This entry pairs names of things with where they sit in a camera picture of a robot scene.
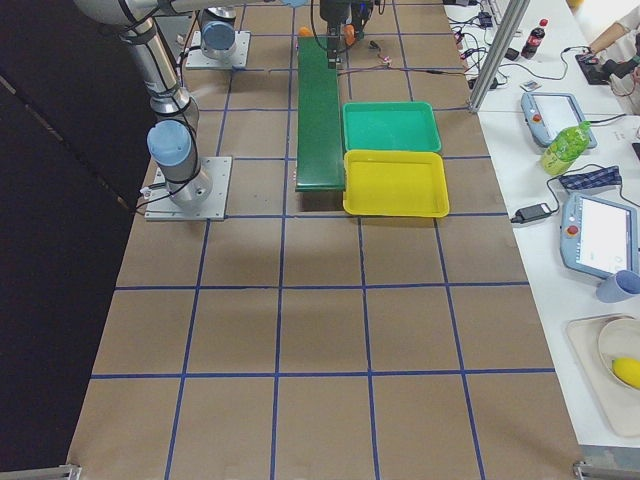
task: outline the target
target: black cable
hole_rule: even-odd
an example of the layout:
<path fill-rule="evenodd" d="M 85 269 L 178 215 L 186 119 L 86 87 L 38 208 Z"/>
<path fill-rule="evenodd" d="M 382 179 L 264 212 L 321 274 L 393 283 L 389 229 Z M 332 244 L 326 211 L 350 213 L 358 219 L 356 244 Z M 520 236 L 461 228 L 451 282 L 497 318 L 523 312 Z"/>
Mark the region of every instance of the black cable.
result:
<path fill-rule="evenodd" d="M 622 117 L 626 117 L 627 114 L 626 113 L 621 113 L 620 115 L 615 115 L 613 117 L 609 117 L 609 118 L 603 118 L 602 120 L 587 120 L 591 125 L 593 125 L 594 127 L 597 127 L 598 123 L 605 123 L 605 122 L 611 122 L 613 120 L 617 120 L 619 118 Z"/>
<path fill-rule="evenodd" d="M 472 57 L 472 55 L 474 53 L 479 54 L 477 60 L 474 59 Z M 464 60 L 466 60 L 467 58 L 471 58 L 471 64 L 468 66 L 468 68 L 465 70 L 465 73 L 468 72 L 469 70 L 473 70 L 474 68 L 477 68 L 478 71 L 480 70 L 480 62 L 482 62 L 482 60 L 484 59 L 484 57 L 487 55 L 487 49 L 484 47 L 480 47 L 480 48 L 470 48 L 469 50 L 466 50 L 464 52 Z"/>
<path fill-rule="evenodd" d="M 502 83 L 498 83 L 498 85 L 506 85 L 507 83 L 509 83 L 509 77 L 507 77 L 504 73 L 502 73 L 500 70 L 497 71 L 498 75 L 500 75 L 502 78 L 504 78 L 504 82 Z"/>
<path fill-rule="evenodd" d="M 622 193 L 622 181 L 620 182 L 620 191 L 618 192 L 618 194 L 620 195 L 620 198 L 623 199 L 625 202 L 629 202 L 631 205 L 634 205 L 640 208 L 640 205 L 638 205 L 636 202 L 632 202 L 631 200 L 629 200 L 627 197 L 624 196 L 624 194 Z"/>
<path fill-rule="evenodd" d="M 632 77 L 632 81 L 633 81 L 633 86 L 631 87 L 631 91 L 630 92 L 625 92 L 625 93 L 619 93 L 616 92 L 615 88 L 613 88 L 613 82 L 611 81 L 611 79 L 607 80 L 607 82 L 609 82 L 609 86 L 611 87 L 611 92 L 616 96 L 616 97 L 630 97 L 631 95 L 633 95 L 633 92 L 636 91 L 636 85 L 637 82 L 635 81 L 635 78 Z"/>
<path fill-rule="evenodd" d="M 193 34 L 193 30 L 195 29 L 196 24 L 199 24 L 198 17 L 200 16 L 201 10 L 197 10 L 193 12 L 193 22 L 191 23 L 191 28 L 187 33 L 187 36 L 184 39 L 184 48 L 180 55 L 178 56 L 178 74 L 180 75 L 180 86 L 184 87 L 184 61 L 189 56 L 189 52 L 192 50 L 199 50 L 200 46 L 196 45 L 195 47 L 191 47 L 191 35 Z"/>
<path fill-rule="evenodd" d="M 180 187 L 179 187 L 177 190 L 175 190 L 175 191 L 173 191 L 173 192 L 169 192 L 169 193 L 167 193 L 166 195 L 163 195 L 162 197 L 154 198 L 153 200 L 148 200 L 148 201 L 146 201 L 146 202 L 142 202 L 142 203 L 140 203 L 140 204 L 136 205 L 135 213 L 137 213 L 138 215 L 142 215 L 142 216 L 144 216 L 144 214 L 140 211 L 140 209 L 141 209 L 142 207 L 144 207 L 145 205 L 149 205 L 150 203 L 159 202 L 160 200 L 164 200 L 164 199 L 166 199 L 166 198 L 169 198 L 169 197 L 172 197 L 172 196 L 174 196 L 174 195 L 177 195 L 177 194 L 178 194 L 178 193 L 180 193 L 180 192 L 181 192 L 181 191 L 182 191 L 182 190 L 183 190 L 187 185 L 189 185 L 189 182 L 190 182 L 191 180 L 193 180 L 195 177 L 196 177 L 196 175 L 193 175 L 193 174 L 192 174 L 192 176 L 191 176 L 191 178 L 190 178 L 189 180 L 185 181 L 182 185 L 180 185 Z"/>
<path fill-rule="evenodd" d="M 483 41 L 486 45 L 492 46 L 492 45 L 493 45 L 493 42 L 490 42 L 489 40 L 487 40 L 487 31 L 489 31 L 489 29 L 488 29 L 488 28 L 485 28 L 485 29 L 484 29 L 484 32 L 482 33 L 482 41 Z"/>
<path fill-rule="evenodd" d="M 155 65 L 155 67 L 156 67 L 156 70 L 158 71 L 158 75 L 160 76 L 160 80 L 162 81 L 162 85 L 164 86 L 165 91 L 169 91 L 170 90 L 169 85 L 167 84 L 167 81 L 165 80 L 164 76 L 162 75 L 162 70 L 160 68 L 160 64 L 158 63 L 158 59 L 153 54 L 153 50 L 151 50 L 151 47 L 149 47 L 148 44 L 145 43 L 144 46 L 147 48 L 147 51 L 149 52 L 149 56 L 153 60 L 153 63 Z M 187 120 L 187 116 L 184 114 L 184 109 L 180 108 L 180 105 L 178 105 L 178 102 L 176 101 L 176 99 L 175 99 L 175 97 L 173 95 L 171 96 L 171 101 L 175 105 L 175 107 L 177 109 L 177 113 L 180 113 L 180 115 L 182 115 L 182 118 L 184 119 L 184 125 L 189 130 L 189 135 L 191 136 L 191 140 L 193 141 L 194 146 L 196 146 L 193 127 L 191 126 L 191 124 Z"/>
<path fill-rule="evenodd" d="M 341 75 L 351 75 L 353 73 L 360 72 L 372 72 L 376 70 L 394 70 L 398 72 L 417 72 L 417 73 L 429 73 L 432 75 L 462 75 L 465 76 L 464 72 L 447 72 L 446 70 L 436 70 L 432 68 L 409 68 L 409 67 L 390 67 L 387 65 L 376 65 L 375 67 L 363 67 L 363 68 L 351 68 L 348 70 L 342 70 L 338 73 L 338 76 Z"/>
<path fill-rule="evenodd" d="M 471 37 L 473 39 L 473 41 L 476 44 L 476 49 L 480 49 L 480 42 L 478 42 L 478 39 L 476 38 L 476 36 L 472 33 L 466 33 L 466 32 L 462 32 L 462 38 L 464 37 Z"/>
<path fill-rule="evenodd" d="M 556 208 L 553 209 L 551 213 L 556 213 L 558 210 L 560 210 L 560 200 L 558 200 L 558 197 L 556 196 L 555 192 L 551 189 L 551 185 L 550 185 L 551 182 L 554 181 L 554 180 L 558 180 L 559 178 L 567 175 L 568 173 L 581 172 L 585 168 L 589 168 L 589 167 L 596 167 L 596 168 L 600 168 L 600 169 L 605 168 L 602 165 L 598 165 L 597 163 L 588 163 L 587 165 L 584 165 L 584 166 L 582 166 L 580 168 L 574 168 L 573 170 L 567 170 L 566 172 L 561 173 L 560 175 L 555 175 L 555 176 L 551 177 L 549 180 L 547 180 L 547 188 L 549 189 L 549 191 L 551 192 L 551 195 L 553 195 L 553 198 L 556 201 Z M 564 191 L 567 194 L 569 193 L 566 188 L 564 188 Z"/>
<path fill-rule="evenodd" d="M 478 20 L 477 15 L 475 17 L 469 18 L 468 20 L 454 20 L 453 18 L 450 18 L 450 17 L 447 17 L 447 20 L 449 20 L 450 25 L 462 25 L 463 26 L 462 28 L 464 28 L 465 26 L 482 28 L 480 23 L 475 23 L 475 20 Z"/>
<path fill-rule="evenodd" d="M 527 72 L 529 72 L 531 75 L 533 75 L 536 78 L 541 78 L 543 80 L 563 80 L 564 77 L 566 77 L 566 75 L 567 75 L 567 70 L 569 70 L 569 64 L 564 59 L 564 54 L 567 53 L 570 50 L 575 50 L 576 48 L 585 49 L 585 48 L 588 48 L 588 47 L 585 47 L 585 46 L 567 47 L 564 50 L 562 50 L 562 52 L 560 52 L 560 60 L 562 60 L 562 63 L 564 63 L 562 76 L 560 76 L 560 77 L 546 77 L 544 75 L 537 75 L 536 73 L 533 73 L 529 68 L 525 67 L 524 65 L 522 65 L 520 63 L 504 63 L 504 64 L 500 65 L 500 68 L 516 66 L 516 67 L 520 67 L 520 68 L 525 69 Z"/>
<path fill-rule="evenodd" d="M 146 22 L 147 20 L 149 20 L 151 17 L 153 17 L 156 13 L 158 13 L 160 11 L 160 6 L 155 7 L 154 9 L 152 9 L 149 13 L 147 13 L 144 17 L 142 17 L 140 20 L 138 20 L 136 23 L 134 23 L 133 25 L 130 25 L 122 30 L 120 30 L 118 33 L 120 35 L 122 35 L 123 33 L 129 32 L 131 30 L 136 31 L 135 29 L 138 28 L 140 25 L 142 25 L 144 22 Z"/>

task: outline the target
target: person's arm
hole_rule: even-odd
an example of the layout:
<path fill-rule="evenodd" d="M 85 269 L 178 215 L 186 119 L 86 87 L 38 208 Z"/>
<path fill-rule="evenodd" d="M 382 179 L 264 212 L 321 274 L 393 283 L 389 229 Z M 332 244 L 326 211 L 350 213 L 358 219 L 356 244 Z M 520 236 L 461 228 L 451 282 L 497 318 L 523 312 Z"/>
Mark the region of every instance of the person's arm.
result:
<path fill-rule="evenodd" d="M 613 23 L 609 28 L 607 28 L 604 32 L 602 32 L 598 38 L 596 38 L 589 48 L 591 48 L 591 52 L 599 53 L 605 48 L 610 47 L 613 43 L 618 40 L 620 37 L 625 35 L 628 30 L 620 25 L 618 22 Z"/>

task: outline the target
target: metal mounting plate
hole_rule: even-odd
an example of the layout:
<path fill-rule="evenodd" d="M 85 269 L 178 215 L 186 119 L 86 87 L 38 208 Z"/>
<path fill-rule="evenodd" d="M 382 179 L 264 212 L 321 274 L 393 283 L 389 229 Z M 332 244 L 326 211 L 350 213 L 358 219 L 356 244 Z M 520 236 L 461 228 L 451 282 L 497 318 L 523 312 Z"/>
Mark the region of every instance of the metal mounting plate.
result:
<path fill-rule="evenodd" d="M 598 468 L 584 462 L 573 464 L 573 474 L 578 480 L 639 480 L 638 470 L 619 470 L 617 468 Z"/>
<path fill-rule="evenodd" d="M 227 58 L 216 60 L 205 57 L 202 50 L 190 50 L 185 68 L 187 70 L 233 70 L 247 67 L 249 41 L 251 32 L 236 32 L 236 49 Z M 200 32 L 195 32 L 191 39 L 191 47 L 200 46 Z"/>
<path fill-rule="evenodd" d="M 182 208 L 175 204 L 170 198 L 162 200 L 167 195 L 165 188 L 152 190 L 148 201 L 153 201 L 147 205 L 144 217 L 148 221 L 156 222 L 179 222 L 188 220 L 224 220 L 225 210 L 227 208 L 227 195 L 229 193 L 229 180 L 231 178 L 231 157 L 202 157 L 202 168 L 213 179 L 212 192 L 200 204 L 200 208 L 195 211 L 185 212 Z M 155 183 L 163 183 L 164 175 L 158 169 L 154 178 Z"/>

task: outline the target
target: touchscreen display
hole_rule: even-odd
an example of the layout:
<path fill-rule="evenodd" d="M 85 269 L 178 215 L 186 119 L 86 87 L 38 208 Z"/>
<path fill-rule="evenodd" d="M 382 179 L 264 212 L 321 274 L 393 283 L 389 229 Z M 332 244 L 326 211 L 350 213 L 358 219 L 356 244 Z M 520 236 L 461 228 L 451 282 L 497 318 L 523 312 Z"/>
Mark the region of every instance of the touchscreen display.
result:
<path fill-rule="evenodd" d="M 629 269 L 629 212 L 582 199 L 582 234 L 578 263 L 615 273 Z"/>
<path fill-rule="evenodd" d="M 561 130 L 580 123 L 569 97 L 536 95 L 535 101 L 551 139 L 556 138 Z"/>

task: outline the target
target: white table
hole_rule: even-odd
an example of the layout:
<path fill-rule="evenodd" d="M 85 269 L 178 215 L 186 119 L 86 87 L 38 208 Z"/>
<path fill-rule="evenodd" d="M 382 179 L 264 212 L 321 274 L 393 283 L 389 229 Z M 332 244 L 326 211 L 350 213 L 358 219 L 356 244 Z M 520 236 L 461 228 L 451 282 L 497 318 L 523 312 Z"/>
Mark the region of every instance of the white table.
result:
<path fill-rule="evenodd" d="M 447 15 L 458 21 L 468 20 L 477 15 L 478 7 L 445 7 Z M 542 18 L 549 20 L 549 25 L 545 28 L 546 36 L 538 48 L 536 55 L 527 60 L 518 57 L 515 61 L 504 59 L 502 64 L 518 63 L 530 69 L 540 76 L 559 78 L 564 72 L 564 64 L 560 58 L 560 53 L 567 47 L 587 45 L 584 35 L 573 19 L 571 11 L 563 0 L 533 0 L 529 3 L 529 8 L 525 13 L 520 30 L 522 36 L 516 37 L 511 42 L 511 47 L 520 51 L 526 41 L 526 37 L 532 28 L 536 27 Z M 479 41 L 480 46 L 490 48 L 484 43 L 484 30 L 474 27 L 465 27 L 465 32 L 473 34 Z M 492 33 L 487 32 L 486 39 L 490 43 Z M 467 44 L 475 47 L 475 42 L 470 40 Z M 571 50 L 564 54 L 564 59 L 568 64 L 566 76 L 562 80 L 544 80 L 532 76 L 523 68 L 516 66 L 503 66 L 500 72 L 508 76 L 508 82 L 504 86 L 498 87 L 487 93 L 480 111 L 483 112 L 519 112 L 520 99 L 523 90 L 520 84 L 528 80 L 535 80 L 542 85 L 538 92 L 572 93 L 585 115 L 588 114 L 617 114 L 622 113 L 622 108 L 612 94 L 609 86 L 589 85 L 580 71 L 580 67 L 575 61 L 575 55 L 580 50 Z M 497 76 L 499 82 L 504 82 L 504 78 Z"/>
<path fill-rule="evenodd" d="M 553 197 L 545 183 L 549 175 L 538 162 L 542 148 L 533 142 L 524 115 L 481 111 L 479 118 L 509 214 L 539 202 L 552 206 Z M 598 146 L 574 164 L 575 168 L 587 163 L 619 165 L 625 194 L 636 203 L 640 203 L 640 162 L 630 144 L 640 141 L 636 138 L 639 126 L 640 117 L 634 116 L 594 127 Z M 564 200 L 561 187 L 557 182 L 552 185 Z M 598 196 L 622 203 L 617 190 Z M 599 279 L 563 266 L 560 219 L 556 214 L 539 223 L 515 227 L 514 233 L 573 428 L 581 445 L 640 447 L 640 436 L 620 437 L 608 425 L 565 333 L 572 320 L 612 313 L 640 316 L 640 297 L 617 304 L 598 301 L 594 292 Z"/>

